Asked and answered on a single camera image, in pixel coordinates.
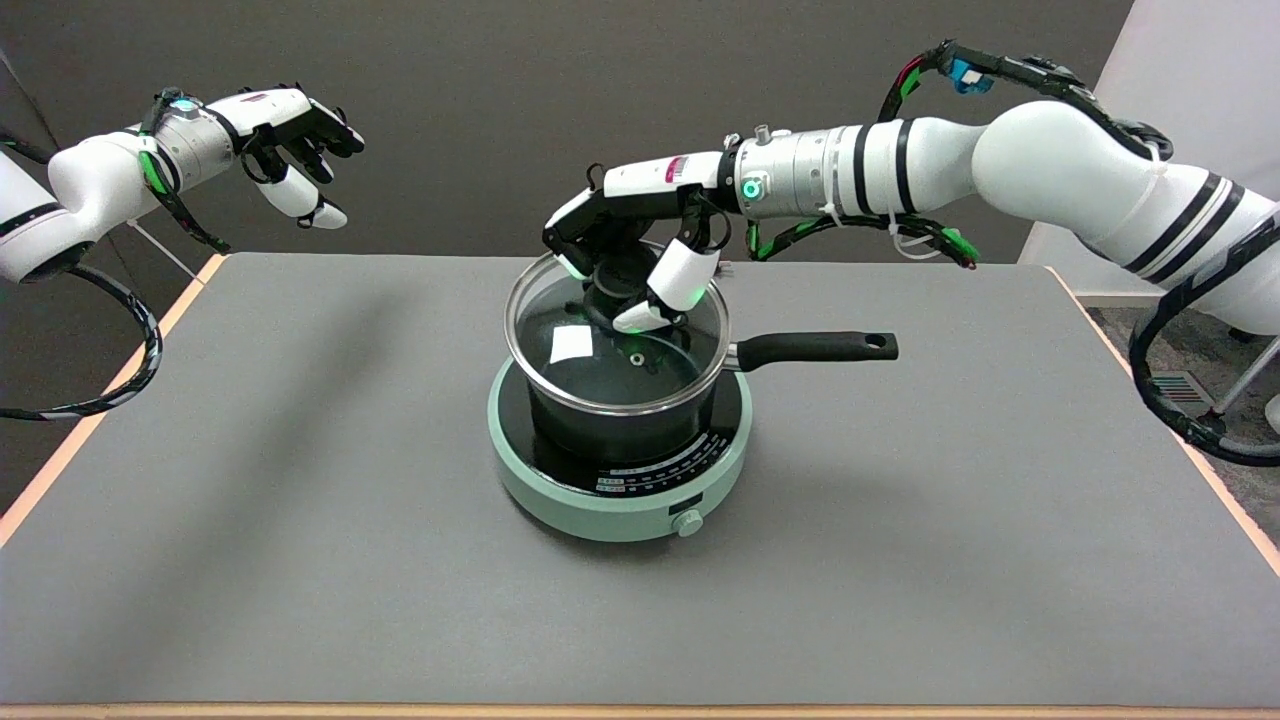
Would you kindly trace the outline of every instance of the robot finger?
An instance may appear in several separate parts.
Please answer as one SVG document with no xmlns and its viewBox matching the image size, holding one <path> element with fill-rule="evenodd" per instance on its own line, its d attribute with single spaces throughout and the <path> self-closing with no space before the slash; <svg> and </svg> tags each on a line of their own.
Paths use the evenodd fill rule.
<svg viewBox="0 0 1280 720">
<path fill-rule="evenodd" d="M 308 176 L 311 176 L 311 179 L 320 184 L 329 184 L 333 182 L 333 169 L 329 168 L 329 163 L 325 163 L 324 158 L 320 156 L 320 150 L 317 150 L 306 137 L 300 136 L 289 142 L 285 142 L 284 150 L 288 151 L 294 160 L 302 163 L 302 168 Z"/>
<path fill-rule="evenodd" d="M 347 214 L 320 193 L 297 168 L 285 164 L 283 177 L 275 182 L 259 182 L 257 190 L 300 228 L 337 229 L 347 224 Z"/>
<path fill-rule="evenodd" d="M 365 150 L 365 138 L 352 129 L 343 118 L 333 110 L 311 100 L 311 128 L 308 138 L 319 147 L 338 158 L 351 158 Z"/>
</svg>

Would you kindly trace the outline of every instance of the gray wall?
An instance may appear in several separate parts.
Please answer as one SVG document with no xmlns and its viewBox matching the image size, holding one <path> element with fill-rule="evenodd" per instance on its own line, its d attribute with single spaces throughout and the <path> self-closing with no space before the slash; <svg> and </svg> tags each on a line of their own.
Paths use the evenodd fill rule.
<svg viewBox="0 0 1280 720">
<path fill-rule="evenodd" d="M 370 143 L 362 156 L 335 163 L 328 191 L 351 225 L 300 232 L 241 177 L 191 191 L 196 217 L 241 250 L 532 255 L 541 250 L 543 222 L 582 187 L 593 161 L 716 149 L 727 132 L 762 122 L 792 129 L 865 122 L 901 65 L 945 37 L 1050 55 L 1092 82 L 1129 5 L 5 0 L 0 46 L 64 141 L 137 122 L 166 85 L 216 99 L 244 85 L 301 81 L 324 102 L 342 105 Z M 961 99 L 938 78 L 905 114 L 980 124 L 1027 99 L 1015 88 Z M 12 106 L 6 99 L 0 111 Z M 973 201 L 934 217 L 964 229 L 997 263 L 1018 259 L 1029 228 Z M 155 214 L 143 224 L 192 268 L 204 261 L 168 218 Z M 141 238 L 115 236 L 146 299 L 166 307 L 186 278 Z M 876 233 L 809 243 L 788 259 L 899 259 Z M 102 249 L 93 260 L 119 266 Z M 118 311 L 73 284 L 6 291 L 0 401 L 96 392 L 136 346 Z M 253 332 L 248 318 L 246 332 Z M 19 343 L 24 350 L 12 355 Z M 29 477 L 65 430 L 0 425 L 5 475 Z"/>
</svg>

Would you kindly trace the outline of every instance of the black handle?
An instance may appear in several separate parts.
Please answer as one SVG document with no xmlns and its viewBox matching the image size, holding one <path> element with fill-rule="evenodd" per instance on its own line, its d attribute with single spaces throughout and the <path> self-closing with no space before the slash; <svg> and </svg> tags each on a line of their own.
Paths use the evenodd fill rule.
<svg viewBox="0 0 1280 720">
<path fill-rule="evenodd" d="M 737 343 L 737 370 L 771 363 L 861 363 L 897 360 L 893 333 L 771 333 Z"/>
</svg>

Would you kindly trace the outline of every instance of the metal stand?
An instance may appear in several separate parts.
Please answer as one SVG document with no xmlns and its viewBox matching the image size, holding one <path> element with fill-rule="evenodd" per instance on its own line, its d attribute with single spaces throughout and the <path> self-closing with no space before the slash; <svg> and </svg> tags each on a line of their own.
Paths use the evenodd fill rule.
<svg viewBox="0 0 1280 720">
<path fill-rule="evenodd" d="M 1280 355 L 1280 336 L 1271 340 L 1271 343 L 1267 345 L 1267 348 L 1262 351 L 1262 355 L 1258 355 L 1258 359 L 1254 360 L 1253 364 L 1249 365 L 1247 370 L 1244 370 L 1244 374 L 1240 375 L 1240 379 L 1235 380 L 1235 384 L 1231 386 L 1231 389 L 1229 389 L 1226 395 L 1224 395 L 1222 398 L 1219 400 L 1210 409 L 1210 415 L 1216 415 L 1216 416 L 1225 415 L 1226 409 L 1230 407 L 1233 402 L 1239 400 L 1240 393 L 1244 392 L 1244 388 L 1249 387 L 1249 384 L 1254 379 L 1257 379 L 1258 373 L 1261 373 L 1262 369 L 1266 368 L 1268 363 L 1275 360 L 1276 355 Z"/>
</svg>

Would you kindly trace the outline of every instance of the black pot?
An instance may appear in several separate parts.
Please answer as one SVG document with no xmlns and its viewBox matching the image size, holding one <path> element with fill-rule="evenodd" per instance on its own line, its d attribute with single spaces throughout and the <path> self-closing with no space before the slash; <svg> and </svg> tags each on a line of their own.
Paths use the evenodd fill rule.
<svg viewBox="0 0 1280 720">
<path fill-rule="evenodd" d="M 858 363 L 896 360 L 892 334 L 859 332 L 776 333 L 730 345 L 721 373 L 750 372 L 771 363 Z M 678 373 L 698 380 L 696 366 Z M 529 379 L 534 427 L 564 450 L 608 464 L 632 465 L 669 457 L 704 432 L 712 420 L 716 384 L 653 409 L 600 413 L 566 405 Z"/>
<path fill-rule="evenodd" d="M 598 322 L 598 290 L 547 255 L 516 282 L 507 305 L 507 343 L 529 384 L 534 427 L 594 461 L 641 465 L 678 451 L 710 424 L 723 373 L 899 355 L 891 333 L 776 333 L 732 343 L 714 283 L 680 327 L 623 334 Z"/>
</svg>

